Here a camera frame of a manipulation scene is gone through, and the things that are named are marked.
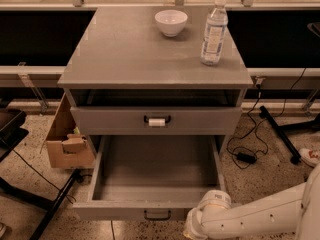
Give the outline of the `white robot wrist end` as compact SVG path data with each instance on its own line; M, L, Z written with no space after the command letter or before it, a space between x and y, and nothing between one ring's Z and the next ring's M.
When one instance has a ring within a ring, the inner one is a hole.
M188 212L183 235L191 240L231 238L222 218L230 208L231 197L226 192L208 191L199 204Z

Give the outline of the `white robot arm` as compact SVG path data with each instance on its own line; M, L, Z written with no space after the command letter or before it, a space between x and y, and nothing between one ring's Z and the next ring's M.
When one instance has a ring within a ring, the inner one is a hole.
M295 240L320 240L320 165L306 182L237 207L226 192L211 190L189 211L184 228L192 240L284 232Z

